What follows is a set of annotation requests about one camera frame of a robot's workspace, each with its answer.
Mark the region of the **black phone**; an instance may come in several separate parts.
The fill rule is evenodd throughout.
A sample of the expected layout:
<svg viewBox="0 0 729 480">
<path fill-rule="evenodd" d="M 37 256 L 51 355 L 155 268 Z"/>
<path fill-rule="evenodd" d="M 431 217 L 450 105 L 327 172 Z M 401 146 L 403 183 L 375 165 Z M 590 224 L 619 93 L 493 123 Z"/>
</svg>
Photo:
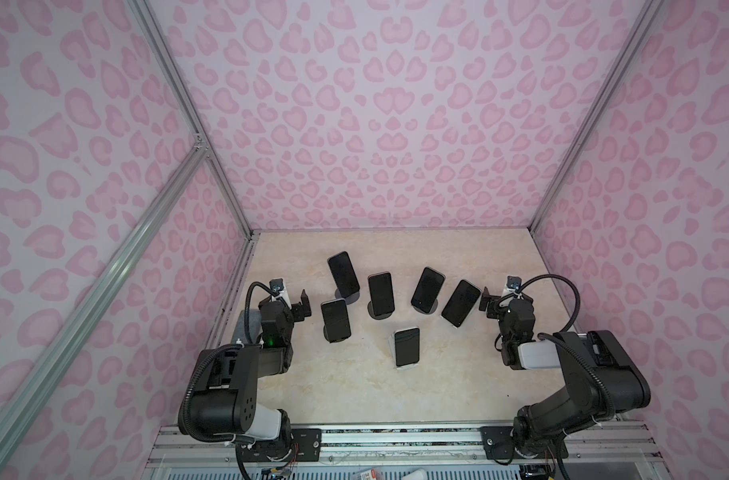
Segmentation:
<svg viewBox="0 0 729 480">
<path fill-rule="evenodd" d="M 352 331 L 350 318 L 348 317 L 348 306 L 344 300 L 336 299 L 322 302 L 320 310 L 322 310 L 324 327 L 350 328 L 350 331 Z"/>
<path fill-rule="evenodd" d="M 460 280 L 444 305 L 441 317 L 455 328 L 460 328 L 480 296 L 481 291 L 475 285 L 465 279 Z"/>
</svg>

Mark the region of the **purple phone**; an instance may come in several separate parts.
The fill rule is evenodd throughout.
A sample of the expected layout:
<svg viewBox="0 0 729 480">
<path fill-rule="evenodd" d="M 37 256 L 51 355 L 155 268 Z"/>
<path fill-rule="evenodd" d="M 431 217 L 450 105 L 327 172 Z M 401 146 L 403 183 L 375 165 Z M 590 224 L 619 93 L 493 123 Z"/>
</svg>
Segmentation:
<svg viewBox="0 0 729 480">
<path fill-rule="evenodd" d="M 360 293 L 360 282 L 358 282 L 356 270 L 354 270 L 350 254 L 347 251 L 342 251 L 328 258 L 328 268 L 330 268 L 336 289 L 342 298 L 348 298 Z"/>
</svg>

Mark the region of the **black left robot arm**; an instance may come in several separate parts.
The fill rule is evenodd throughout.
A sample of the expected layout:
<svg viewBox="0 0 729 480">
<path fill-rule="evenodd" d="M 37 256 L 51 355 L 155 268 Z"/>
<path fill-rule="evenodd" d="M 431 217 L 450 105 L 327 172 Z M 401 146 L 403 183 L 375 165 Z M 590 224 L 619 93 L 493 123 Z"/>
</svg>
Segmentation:
<svg viewBox="0 0 729 480">
<path fill-rule="evenodd" d="M 244 310 L 232 343 L 200 352 L 178 410 L 178 429 L 202 443 L 266 444 L 280 451 L 292 445 L 288 414 L 258 402 L 258 380 L 288 372 L 294 357 L 296 324 L 312 316 L 305 291 L 290 302 L 274 292 Z"/>
</svg>

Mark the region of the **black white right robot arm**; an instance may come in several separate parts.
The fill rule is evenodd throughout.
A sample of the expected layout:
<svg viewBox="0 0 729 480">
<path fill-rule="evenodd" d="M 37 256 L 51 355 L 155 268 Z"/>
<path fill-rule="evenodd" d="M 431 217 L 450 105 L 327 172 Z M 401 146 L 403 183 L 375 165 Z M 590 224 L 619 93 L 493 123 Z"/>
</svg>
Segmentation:
<svg viewBox="0 0 729 480">
<path fill-rule="evenodd" d="M 494 346 L 504 366 L 557 369 L 564 381 L 548 398 L 520 408 L 508 434 L 482 428 L 489 460 L 508 465 L 550 454 L 562 461 L 568 435 L 650 404 L 647 380 L 610 331 L 535 334 L 533 301 L 513 290 L 502 296 L 484 291 L 479 309 L 497 322 Z"/>
</svg>

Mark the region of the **front left round stand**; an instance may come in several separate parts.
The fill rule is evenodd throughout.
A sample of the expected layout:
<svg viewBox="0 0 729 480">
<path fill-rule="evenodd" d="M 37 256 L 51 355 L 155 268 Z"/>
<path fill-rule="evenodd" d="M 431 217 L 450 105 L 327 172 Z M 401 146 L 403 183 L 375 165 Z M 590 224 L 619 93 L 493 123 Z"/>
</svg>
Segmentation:
<svg viewBox="0 0 729 480">
<path fill-rule="evenodd" d="M 352 332 L 350 331 L 350 328 L 332 328 L 332 327 L 324 327 L 324 339 L 330 343 L 340 343 L 344 340 L 348 340 L 352 336 Z"/>
</svg>

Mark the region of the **back left round stand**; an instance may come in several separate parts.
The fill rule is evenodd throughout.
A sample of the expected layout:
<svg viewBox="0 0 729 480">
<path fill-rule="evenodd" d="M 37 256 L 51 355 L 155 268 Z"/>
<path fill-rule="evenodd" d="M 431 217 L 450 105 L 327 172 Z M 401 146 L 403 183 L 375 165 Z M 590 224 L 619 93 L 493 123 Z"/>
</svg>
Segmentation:
<svg viewBox="0 0 729 480">
<path fill-rule="evenodd" d="M 358 300 L 360 300 L 360 292 L 359 291 L 356 291 L 352 295 L 343 296 L 340 293 L 340 290 L 336 289 L 336 291 L 334 291 L 334 298 L 336 298 L 336 299 L 342 299 L 342 300 L 344 300 L 346 302 L 346 304 L 352 305 L 352 304 L 358 302 Z"/>
</svg>

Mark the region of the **centre right white stand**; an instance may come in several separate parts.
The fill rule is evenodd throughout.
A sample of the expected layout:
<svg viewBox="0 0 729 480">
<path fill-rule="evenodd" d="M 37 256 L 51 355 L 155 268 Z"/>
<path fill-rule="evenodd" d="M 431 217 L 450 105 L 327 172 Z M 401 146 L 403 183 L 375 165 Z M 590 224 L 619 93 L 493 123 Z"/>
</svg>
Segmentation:
<svg viewBox="0 0 729 480">
<path fill-rule="evenodd" d="M 423 309 L 421 306 L 415 305 L 415 304 L 412 304 L 412 308 L 422 315 L 432 315 L 432 314 L 434 314 L 434 312 L 436 312 L 436 309 L 438 308 L 438 301 L 434 300 L 434 302 L 432 303 L 432 306 L 426 307 L 425 309 Z"/>
</svg>

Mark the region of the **centre right green phone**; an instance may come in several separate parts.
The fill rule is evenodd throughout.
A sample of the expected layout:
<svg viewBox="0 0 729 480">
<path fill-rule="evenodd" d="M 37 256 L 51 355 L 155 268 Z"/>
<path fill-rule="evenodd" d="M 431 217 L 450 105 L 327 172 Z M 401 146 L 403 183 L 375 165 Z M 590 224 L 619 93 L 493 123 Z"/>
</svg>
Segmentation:
<svg viewBox="0 0 729 480">
<path fill-rule="evenodd" d="M 430 267 L 424 268 L 410 299 L 410 305 L 419 305 L 423 309 L 432 306 L 442 290 L 444 281 L 445 276 L 442 273 Z"/>
</svg>

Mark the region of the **green phone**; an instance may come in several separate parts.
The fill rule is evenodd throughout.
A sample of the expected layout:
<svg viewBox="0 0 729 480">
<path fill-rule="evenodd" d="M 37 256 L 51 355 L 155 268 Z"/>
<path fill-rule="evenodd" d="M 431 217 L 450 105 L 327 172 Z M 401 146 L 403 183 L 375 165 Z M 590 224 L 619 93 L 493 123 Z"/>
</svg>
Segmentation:
<svg viewBox="0 0 729 480">
<path fill-rule="evenodd" d="M 444 281 L 445 276 L 442 273 L 430 267 L 424 268 L 410 299 L 410 305 L 419 305 L 423 309 L 432 306 L 442 290 Z"/>
<path fill-rule="evenodd" d="M 370 275 L 367 278 L 370 302 L 373 303 L 378 313 L 394 312 L 395 301 L 393 294 L 392 278 L 389 272 L 381 272 Z"/>
</svg>

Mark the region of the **centre round black stand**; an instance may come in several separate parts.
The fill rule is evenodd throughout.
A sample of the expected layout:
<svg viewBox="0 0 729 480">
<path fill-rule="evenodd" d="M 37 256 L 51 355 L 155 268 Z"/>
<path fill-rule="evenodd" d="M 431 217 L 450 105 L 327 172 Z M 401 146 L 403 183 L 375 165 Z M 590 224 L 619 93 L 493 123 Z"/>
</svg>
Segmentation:
<svg viewBox="0 0 729 480">
<path fill-rule="evenodd" d="M 373 303 L 369 302 L 367 304 L 367 313 L 371 319 L 376 320 L 376 321 L 381 321 L 381 320 L 386 320 L 386 319 L 390 318 L 390 316 L 392 316 L 392 314 L 393 314 L 393 311 L 385 312 L 385 313 L 378 313 L 375 311 Z"/>
</svg>

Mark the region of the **left diagonal aluminium beam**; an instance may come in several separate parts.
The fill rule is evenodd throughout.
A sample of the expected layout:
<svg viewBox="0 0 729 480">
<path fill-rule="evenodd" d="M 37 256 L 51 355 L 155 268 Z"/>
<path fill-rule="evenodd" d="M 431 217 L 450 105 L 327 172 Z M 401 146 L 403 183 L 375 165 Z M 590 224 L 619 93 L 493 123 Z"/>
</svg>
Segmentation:
<svg viewBox="0 0 729 480">
<path fill-rule="evenodd" d="M 68 372 L 76 356 L 120 293 L 182 193 L 206 161 L 208 150 L 198 146 L 186 156 L 158 197 L 140 217 L 102 275 L 82 296 L 82 302 L 66 320 L 52 343 L 28 372 L 10 401 L 0 410 L 0 472 L 28 433 L 30 426 Z"/>
</svg>

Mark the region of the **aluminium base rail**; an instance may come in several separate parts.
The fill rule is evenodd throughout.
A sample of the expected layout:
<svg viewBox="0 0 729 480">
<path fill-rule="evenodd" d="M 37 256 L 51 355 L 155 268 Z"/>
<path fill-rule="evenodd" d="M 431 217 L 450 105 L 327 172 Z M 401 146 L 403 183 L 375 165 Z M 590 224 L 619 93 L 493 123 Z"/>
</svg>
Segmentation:
<svg viewBox="0 0 729 480">
<path fill-rule="evenodd" d="M 278 461 L 244 450 L 252 479 L 668 479 L 641 422 L 571 434 L 562 448 L 519 455 L 504 422 L 306 424 Z"/>
</svg>

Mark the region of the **right corner aluminium post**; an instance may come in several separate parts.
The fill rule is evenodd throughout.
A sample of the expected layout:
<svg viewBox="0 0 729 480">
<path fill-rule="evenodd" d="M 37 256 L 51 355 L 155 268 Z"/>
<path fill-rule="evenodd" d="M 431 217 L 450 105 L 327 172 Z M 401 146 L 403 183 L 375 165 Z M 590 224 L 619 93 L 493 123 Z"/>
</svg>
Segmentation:
<svg viewBox="0 0 729 480">
<path fill-rule="evenodd" d="M 666 8 L 667 1 L 647 0 L 642 3 L 640 12 L 630 28 L 614 62 L 611 64 L 607 75 L 600 83 L 600 88 L 587 110 L 586 116 L 576 131 L 574 140 L 566 150 L 556 172 L 546 189 L 540 206 L 538 206 L 532 222 L 528 226 L 530 236 L 534 238 L 536 233 L 545 223 L 546 216 L 556 202 L 561 188 L 580 155 L 582 154 L 588 140 L 596 127 L 600 124 L 602 116 L 608 110 L 614 95 L 620 88 L 624 77 L 630 72 L 634 61 L 644 48 L 649 36 L 654 32 L 658 20 Z"/>
</svg>

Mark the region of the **corner aluminium post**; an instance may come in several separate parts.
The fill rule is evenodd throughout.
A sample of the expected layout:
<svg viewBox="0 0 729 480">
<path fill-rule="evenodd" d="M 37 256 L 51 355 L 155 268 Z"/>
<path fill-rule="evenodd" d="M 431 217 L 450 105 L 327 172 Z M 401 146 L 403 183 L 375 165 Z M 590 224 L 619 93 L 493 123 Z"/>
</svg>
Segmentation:
<svg viewBox="0 0 729 480">
<path fill-rule="evenodd" d="M 576 131 L 574 140 L 566 150 L 556 172 L 546 189 L 540 206 L 538 206 L 532 222 L 528 226 L 530 236 L 534 238 L 536 233 L 545 223 L 546 216 L 556 202 L 561 188 L 580 155 L 582 154 L 588 140 L 596 127 L 600 124 L 602 116 L 608 110 L 614 95 L 620 88 L 624 77 L 630 72 L 634 61 L 644 48 L 649 36 L 654 32 L 658 20 L 666 8 L 667 1 L 647 0 L 642 3 L 640 12 L 630 28 L 614 62 L 611 64 L 607 75 L 600 83 L 600 88 L 587 110 L 586 116 Z"/>
<path fill-rule="evenodd" d="M 170 44 L 168 44 L 168 40 L 166 40 L 166 36 L 162 32 L 160 22 L 156 18 L 152 4 L 146 0 L 130 0 L 126 4 L 132 10 L 132 14 L 134 14 L 136 22 L 138 22 L 138 26 L 140 26 L 142 34 L 144 34 L 150 46 L 150 51 L 154 58 L 156 58 L 156 62 L 158 62 L 162 74 L 164 74 L 164 78 L 166 78 L 166 82 L 170 86 L 170 92 L 172 92 L 172 96 L 174 96 L 182 112 L 182 116 L 184 116 L 184 119 L 188 122 L 188 126 L 190 126 L 190 131 L 194 134 L 198 145 L 202 146 L 204 150 L 206 162 L 208 162 L 208 166 L 210 166 L 210 170 L 212 170 L 212 174 L 216 178 L 216 185 L 220 188 L 222 194 L 224 194 L 224 198 L 226 198 L 226 206 L 230 208 L 242 235 L 246 239 L 252 239 L 254 230 L 250 228 L 250 224 L 246 220 L 246 214 L 244 214 L 244 210 L 240 202 L 238 202 L 236 190 L 234 190 L 234 186 L 228 180 L 226 168 L 222 165 L 222 160 L 212 145 L 212 140 L 210 140 L 210 136 L 206 131 L 206 126 L 202 122 L 202 116 L 200 116 L 200 112 L 198 112 L 198 108 L 194 104 L 194 98 L 192 98 L 190 88 L 186 85 L 184 76 L 180 68 L 178 68 L 176 60 L 174 60 L 172 48 L 170 48 Z"/>
</svg>

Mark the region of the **left corner aluminium post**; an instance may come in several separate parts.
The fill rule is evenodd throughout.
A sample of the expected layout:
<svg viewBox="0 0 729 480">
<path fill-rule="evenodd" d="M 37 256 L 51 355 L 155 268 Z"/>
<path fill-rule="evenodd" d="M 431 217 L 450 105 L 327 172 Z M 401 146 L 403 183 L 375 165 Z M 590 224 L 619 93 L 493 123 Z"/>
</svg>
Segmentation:
<svg viewBox="0 0 729 480">
<path fill-rule="evenodd" d="M 226 168 L 222 165 L 222 160 L 212 145 L 212 140 L 210 140 L 210 136 L 206 131 L 206 126 L 202 122 L 202 116 L 200 116 L 200 112 L 198 112 L 198 108 L 194 104 L 194 98 L 192 98 L 190 88 L 186 85 L 184 76 L 180 68 L 178 68 L 176 60 L 174 60 L 172 48 L 170 48 L 170 44 L 168 44 L 168 40 L 166 40 L 166 36 L 162 32 L 160 22 L 156 18 L 152 4 L 146 0 L 130 0 L 126 4 L 132 10 L 132 14 L 134 14 L 136 22 L 138 22 L 138 26 L 140 26 L 142 34 L 144 34 L 150 46 L 150 51 L 154 58 L 156 58 L 156 62 L 158 62 L 162 74 L 164 74 L 164 78 L 166 78 L 166 82 L 170 86 L 170 92 L 172 92 L 172 96 L 174 96 L 182 112 L 182 116 L 184 116 L 184 119 L 188 122 L 188 126 L 190 126 L 190 131 L 194 134 L 198 145 L 202 146 L 204 150 L 206 162 L 208 162 L 208 166 L 210 166 L 210 170 L 212 170 L 212 174 L 216 178 L 216 185 L 220 188 L 222 194 L 224 194 L 224 198 L 226 198 L 226 206 L 230 208 L 242 235 L 246 239 L 252 239 L 254 230 L 250 228 L 250 224 L 246 220 L 246 214 L 244 214 L 244 210 L 240 202 L 238 202 L 236 190 L 234 190 L 234 186 L 228 180 Z"/>
</svg>

